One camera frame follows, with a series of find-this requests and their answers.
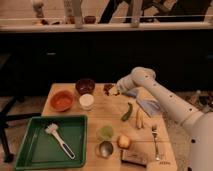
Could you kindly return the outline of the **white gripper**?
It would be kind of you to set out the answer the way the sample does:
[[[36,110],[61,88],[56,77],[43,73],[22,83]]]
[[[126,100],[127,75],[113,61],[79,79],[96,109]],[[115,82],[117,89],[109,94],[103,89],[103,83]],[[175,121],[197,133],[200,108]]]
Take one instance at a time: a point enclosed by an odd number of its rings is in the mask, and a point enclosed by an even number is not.
[[[127,76],[121,78],[116,83],[116,88],[120,93],[125,93],[125,92],[135,88],[135,84],[134,84],[133,80],[131,79],[131,76],[127,75]]]

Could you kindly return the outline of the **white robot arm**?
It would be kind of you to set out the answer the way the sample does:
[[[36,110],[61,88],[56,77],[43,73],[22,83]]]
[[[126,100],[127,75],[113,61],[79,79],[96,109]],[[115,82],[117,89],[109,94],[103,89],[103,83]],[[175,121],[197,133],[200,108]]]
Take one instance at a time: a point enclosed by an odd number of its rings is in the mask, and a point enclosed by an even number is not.
[[[213,112],[203,113],[160,85],[152,69],[135,67],[121,78],[116,87],[121,93],[136,87],[145,88],[190,135],[188,171],[213,171]]]

